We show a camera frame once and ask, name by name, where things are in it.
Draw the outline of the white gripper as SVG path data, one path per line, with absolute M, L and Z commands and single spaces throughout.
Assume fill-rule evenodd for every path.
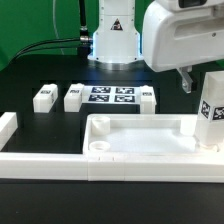
M 189 94 L 191 66 L 224 59 L 224 0 L 154 0 L 143 19 L 142 53 L 153 71 L 178 68 Z

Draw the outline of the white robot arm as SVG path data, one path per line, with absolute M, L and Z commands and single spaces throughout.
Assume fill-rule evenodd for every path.
M 192 67 L 224 58 L 224 0 L 154 0 L 141 31 L 134 19 L 135 0 L 99 0 L 88 59 L 111 70 L 139 60 L 155 72 L 175 69 L 189 93 Z

